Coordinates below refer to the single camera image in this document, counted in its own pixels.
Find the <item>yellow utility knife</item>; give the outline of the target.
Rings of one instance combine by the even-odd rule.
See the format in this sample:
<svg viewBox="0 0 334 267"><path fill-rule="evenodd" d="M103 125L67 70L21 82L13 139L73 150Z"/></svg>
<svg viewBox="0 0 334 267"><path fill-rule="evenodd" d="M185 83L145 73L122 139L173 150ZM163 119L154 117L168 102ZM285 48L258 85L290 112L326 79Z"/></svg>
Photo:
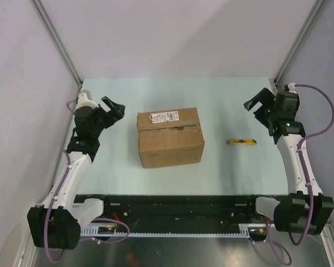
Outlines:
<svg viewBox="0 0 334 267"><path fill-rule="evenodd" d="M254 139L229 139L226 143L230 145L257 145L257 141Z"/></svg>

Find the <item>brown cardboard express box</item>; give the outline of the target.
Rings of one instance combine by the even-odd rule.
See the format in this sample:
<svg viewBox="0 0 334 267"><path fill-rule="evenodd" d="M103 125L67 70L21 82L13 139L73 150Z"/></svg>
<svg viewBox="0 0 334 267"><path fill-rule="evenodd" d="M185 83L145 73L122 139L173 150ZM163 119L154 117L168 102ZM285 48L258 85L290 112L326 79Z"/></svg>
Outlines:
<svg viewBox="0 0 334 267"><path fill-rule="evenodd" d="M150 113L178 111L179 121L152 123ZM146 169L199 163L204 136L195 107L137 114L137 140L141 163Z"/></svg>

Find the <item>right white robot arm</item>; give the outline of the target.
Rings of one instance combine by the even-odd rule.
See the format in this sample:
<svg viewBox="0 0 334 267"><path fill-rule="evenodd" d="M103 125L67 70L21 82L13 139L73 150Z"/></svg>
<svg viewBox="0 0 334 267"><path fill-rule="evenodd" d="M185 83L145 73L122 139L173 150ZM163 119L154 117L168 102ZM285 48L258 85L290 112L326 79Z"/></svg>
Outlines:
<svg viewBox="0 0 334 267"><path fill-rule="evenodd" d="M268 217L278 231L289 234L319 235L334 209L331 197L324 196L312 172L307 155L307 138L303 124L296 121L299 95L296 85L273 94L263 88L244 103L250 111L257 103L255 118L268 129L281 154L286 172L288 194L280 197L259 196L246 208L246 218L259 223Z"/></svg>

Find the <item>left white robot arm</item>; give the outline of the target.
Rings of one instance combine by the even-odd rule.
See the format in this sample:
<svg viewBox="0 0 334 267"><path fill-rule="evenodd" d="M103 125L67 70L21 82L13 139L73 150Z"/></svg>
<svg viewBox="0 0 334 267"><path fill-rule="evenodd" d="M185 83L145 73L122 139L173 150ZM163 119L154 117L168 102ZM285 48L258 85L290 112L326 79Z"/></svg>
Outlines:
<svg viewBox="0 0 334 267"><path fill-rule="evenodd" d="M81 231L94 219L106 222L112 209L99 199L87 199L74 207L77 190L100 147L103 130L124 118L124 105L103 97L105 111L87 92L77 98L72 136L64 154L65 169L40 206L30 208L27 220L34 245L45 249L74 249Z"/></svg>

